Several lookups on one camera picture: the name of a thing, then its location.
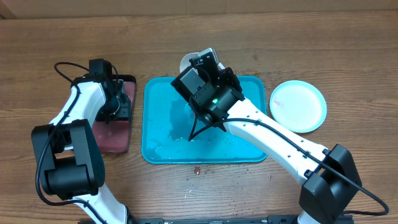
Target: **teal plastic tray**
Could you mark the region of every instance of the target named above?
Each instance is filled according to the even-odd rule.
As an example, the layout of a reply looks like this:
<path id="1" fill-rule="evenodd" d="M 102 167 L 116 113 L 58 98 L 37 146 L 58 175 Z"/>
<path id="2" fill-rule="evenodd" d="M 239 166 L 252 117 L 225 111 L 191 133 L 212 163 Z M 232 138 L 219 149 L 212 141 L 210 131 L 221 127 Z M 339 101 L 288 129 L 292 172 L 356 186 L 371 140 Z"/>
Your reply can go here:
<path id="1" fill-rule="evenodd" d="M 243 94 L 263 113 L 266 93 L 254 76 L 238 77 Z M 154 78 L 145 86 L 142 156 L 153 164 L 261 162 L 267 155 L 250 142 L 219 128 L 210 128 L 188 142 L 194 113 L 171 86 L 172 77 Z M 196 130 L 205 125 L 198 121 Z"/>

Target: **white paper plate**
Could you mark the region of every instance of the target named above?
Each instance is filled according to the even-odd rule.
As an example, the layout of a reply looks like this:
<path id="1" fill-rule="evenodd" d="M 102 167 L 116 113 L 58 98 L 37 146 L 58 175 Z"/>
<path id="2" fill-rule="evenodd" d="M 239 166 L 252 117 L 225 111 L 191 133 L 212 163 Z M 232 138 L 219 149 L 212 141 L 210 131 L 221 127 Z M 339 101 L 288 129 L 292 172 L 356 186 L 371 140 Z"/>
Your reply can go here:
<path id="1" fill-rule="evenodd" d="M 307 133 L 321 126 L 326 118 L 326 101 L 313 85 L 291 80 L 280 84 L 269 102 L 272 116 L 283 127 Z"/>

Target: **wood grain surface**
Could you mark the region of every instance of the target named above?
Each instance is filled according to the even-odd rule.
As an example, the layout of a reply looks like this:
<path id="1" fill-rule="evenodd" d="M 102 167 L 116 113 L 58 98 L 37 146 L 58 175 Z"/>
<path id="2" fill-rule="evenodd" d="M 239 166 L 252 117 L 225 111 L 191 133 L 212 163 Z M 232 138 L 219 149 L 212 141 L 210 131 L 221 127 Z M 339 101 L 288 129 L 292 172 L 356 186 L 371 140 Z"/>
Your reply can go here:
<path id="1" fill-rule="evenodd" d="M 30 132 L 58 114 L 70 95 L 70 84 L 55 73 L 54 63 L 88 66 L 93 58 L 105 58 L 137 78 L 130 150 L 103 156 L 108 187 L 136 217 L 299 213 L 300 186 L 271 158 L 200 165 L 200 175 L 194 165 L 156 166 L 142 158 L 146 83 L 178 75 L 185 54 L 207 47 L 238 75 L 259 77 L 267 102 L 284 81 L 315 85 L 326 98 L 328 115 L 304 137 L 329 148 L 347 147 L 363 185 L 391 208 L 385 217 L 355 216 L 357 223 L 397 223 L 397 21 L 397 11 L 0 21 L 0 223 L 87 218 L 77 206 L 49 207 L 39 200 Z M 79 68 L 61 69 L 72 78 L 83 74 Z M 348 208 L 381 210 L 362 193 Z"/>

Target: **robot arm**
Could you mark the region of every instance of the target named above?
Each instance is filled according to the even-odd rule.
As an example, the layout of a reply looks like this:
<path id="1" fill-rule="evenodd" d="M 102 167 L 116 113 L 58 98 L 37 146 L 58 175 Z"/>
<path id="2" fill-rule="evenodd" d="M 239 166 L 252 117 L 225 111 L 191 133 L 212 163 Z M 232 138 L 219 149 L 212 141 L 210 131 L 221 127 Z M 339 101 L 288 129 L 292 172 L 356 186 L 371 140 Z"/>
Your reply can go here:
<path id="1" fill-rule="evenodd" d="M 219 127 L 253 143 L 293 176 L 302 186 L 299 203 L 304 211 L 298 223 L 335 223 L 358 188 L 328 170 L 318 174 L 320 164 L 309 155 L 361 185 L 349 151 L 338 144 L 330 151 L 267 117 L 243 96 L 236 75 L 219 63 L 214 49 L 198 53 L 189 62 L 171 85 L 197 118 L 207 128 Z"/>
<path id="2" fill-rule="evenodd" d="M 250 118 L 261 121 L 278 130 L 284 136 L 288 137 L 297 145 L 301 145 L 313 156 L 319 160 L 324 160 L 325 156 L 322 151 L 325 146 L 316 144 L 306 140 L 293 132 L 285 129 L 279 123 L 270 119 L 267 115 L 257 109 L 249 99 L 237 101 L 231 109 L 228 110 L 228 118 Z M 257 146 L 267 155 L 271 156 L 283 168 L 285 168 L 300 185 L 307 180 L 305 173 L 315 171 L 319 164 L 303 156 L 301 152 L 296 150 L 291 144 L 280 138 L 272 131 L 254 123 L 245 123 L 241 121 L 232 121 L 224 123 L 226 131 L 233 135 L 239 136 L 250 143 Z"/>
<path id="3" fill-rule="evenodd" d="M 124 94 L 124 83 L 122 80 L 114 80 L 111 64 L 103 59 L 90 60 L 89 74 L 76 78 L 74 82 L 77 83 L 80 95 L 45 152 L 40 172 L 42 188 L 46 194 L 58 195 L 62 200 L 80 199 L 88 202 L 107 223 L 129 223 L 131 217 L 127 207 L 115 199 L 104 183 L 104 162 L 91 130 L 94 121 L 130 119 L 130 101 Z M 64 116 L 77 94 L 77 88 L 72 86 L 70 98 L 58 116 L 50 124 L 33 129 L 32 143 L 38 163 L 49 133 Z M 75 156 L 62 159 L 54 156 L 68 149 L 73 149 Z M 89 207 L 82 203 L 75 204 L 95 223 L 101 223 Z"/>

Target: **wire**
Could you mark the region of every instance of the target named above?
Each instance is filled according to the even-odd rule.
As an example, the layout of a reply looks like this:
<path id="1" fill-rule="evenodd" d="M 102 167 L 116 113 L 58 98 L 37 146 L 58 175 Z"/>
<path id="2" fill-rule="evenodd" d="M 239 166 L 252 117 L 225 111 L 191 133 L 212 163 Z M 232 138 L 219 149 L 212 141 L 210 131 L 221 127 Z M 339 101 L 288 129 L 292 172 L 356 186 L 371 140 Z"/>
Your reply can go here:
<path id="1" fill-rule="evenodd" d="M 119 72 L 114 65 L 112 65 L 112 68 L 114 69 L 114 72 L 116 72 L 116 83 L 117 87 L 119 87 Z"/>
<path id="2" fill-rule="evenodd" d="M 242 121 L 242 122 L 250 122 L 250 123 L 254 123 L 254 124 L 258 124 L 261 125 L 264 128 L 267 128 L 268 130 L 272 131 L 273 133 L 275 133 L 276 135 L 278 135 L 279 137 L 281 137 L 283 140 L 287 141 L 289 144 L 291 144 L 294 148 L 296 148 L 298 151 L 300 151 L 302 154 L 305 154 L 308 158 L 310 158 L 311 160 L 315 161 L 316 163 L 318 163 L 322 168 L 324 168 L 325 170 L 328 170 L 330 172 L 332 172 L 333 174 L 335 174 L 336 176 L 338 176 L 339 178 L 343 179 L 345 182 L 349 183 L 350 185 L 354 186 L 355 188 L 357 188 L 358 190 L 362 191 L 363 193 L 365 193 L 367 196 L 371 197 L 373 200 L 375 200 L 376 202 L 378 202 L 383 208 L 384 211 L 383 212 L 362 212 L 362 211 L 356 211 L 356 210 L 347 210 L 344 211 L 343 214 L 359 214 L 359 215 L 372 215 L 372 216 L 381 216 L 381 215 L 387 215 L 390 211 L 388 205 L 381 200 L 379 197 L 375 196 L 374 194 L 372 194 L 370 191 L 366 190 L 365 188 L 359 186 L 357 183 L 353 182 L 352 180 L 350 180 L 349 178 L 347 178 L 346 176 L 344 176 L 343 174 L 340 174 L 338 171 L 334 170 L 332 167 L 326 165 L 325 163 L 323 163 L 322 161 L 320 161 L 319 159 L 313 157 L 309 152 L 305 151 L 304 149 L 302 149 L 300 146 L 298 146 L 296 143 L 294 143 L 292 140 L 290 140 L 288 137 L 284 136 L 282 133 L 278 132 L 278 130 L 274 129 L 273 127 L 269 126 L 268 124 L 265 124 L 263 122 L 260 121 L 256 121 L 253 119 L 247 119 L 247 118 L 230 118 L 230 119 L 224 119 L 221 121 L 217 121 L 214 122 L 213 124 L 209 124 L 207 126 L 205 126 L 204 128 L 201 128 L 199 131 L 197 131 L 195 134 L 192 134 L 192 136 L 190 136 L 190 138 L 188 139 L 188 141 L 191 141 L 194 137 L 196 137 L 198 134 L 204 132 L 205 130 L 207 130 L 208 128 L 212 127 L 212 126 L 218 126 L 220 124 L 223 123 L 227 123 L 227 122 L 232 122 L 232 121 Z"/>
<path id="3" fill-rule="evenodd" d="M 189 97 L 189 105 L 192 106 L 191 109 L 193 110 L 193 112 L 195 114 L 195 121 L 193 122 L 192 130 L 191 130 L 191 133 L 189 134 L 189 137 L 188 137 L 188 139 L 192 139 L 193 138 L 192 134 L 195 131 L 195 128 L 196 128 L 197 122 L 198 122 L 198 115 L 197 114 L 199 114 L 198 110 L 196 109 L 196 106 L 192 102 L 192 95 Z"/>
<path id="4" fill-rule="evenodd" d="M 208 82 L 210 82 L 210 85 L 213 85 L 213 83 L 211 82 L 209 73 L 204 68 L 198 67 L 196 65 L 191 65 L 191 67 L 198 70 L 198 73 L 199 73 L 199 71 L 201 71 L 206 76 Z"/>
<path id="5" fill-rule="evenodd" d="M 79 68 L 82 68 L 86 71 L 88 71 L 88 68 L 83 67 L 81 65 L 75 64 L 75 63 L 70 63 L 70 62 L 58 62 L 54 65 L 54 69 L 55 71 L 58 72 L 58 74 L 60 74 L 63 78 L 65 78 L 66 80 L 68 80 L 75 88 L 76 88 L 76 97 L 75 99 L 73 99 L 71 105 L 69 106 L 69 108 L 66 110 L 66 112 L 63 114 L 62 118 L 60 119 L 60 121 L 55 125 L 55 127 L 53 128 L 53 130 L 51 131 L 51 133 L 49 134 L 49 137 L 47 138 L 44 147 L 43 147 L 43 151 L 40 155 L 40 159 L 39 162 L 37 163 L 37 168 L 36 168 L 36 178 L 35 178 L 35 184 L 36 184 L 36 192 L 37 195 L 39 196 L 39 198 L 46 203 L 47 205 L 51 205 L 51 206 L 62 206 L 62 205 L 69 205 L 69 204 L 73 204 L 73 203 L 81 203 L 83 204 L 84 207 L 88 207 L 88 209 L 93 213 L 93 215 L 102 223 L 102 224 L 106 224 L 106 221 L 102 219 L 102 217 L 97 213 L 97 211 L 88 203 L 88 201 L 82 200 L 82 199 L 73 199 L 73 200 L 68 200 L 68 201 L 63 201 L 63 202 L 51 202 L 49 201 L 47 198 L 44 197 L 43 192 L 40 188 L 40 171 L 42 169 L 42 165 L 43 165 L 43 160 L 44 160 L 44 155 L 45 152 L 47 151 L 47 148 L 51 142 L 51 140 L 53 139 L 55 133 L 57 132 L 58 128 L 60 127 L 60 125 L 64 122 L 64 120 L 69 116 L 69 113 L 71 112 L 72 108 L 74 107 L 74 105 L 76 104 L 77 100 L 79 99 L 79 96 L 81 94 L 79 86 L 72 81 L 69 77 L 67 77 L 66 75 L 64 75 L 58 68 L 58 65 L 73 65 Z"/>

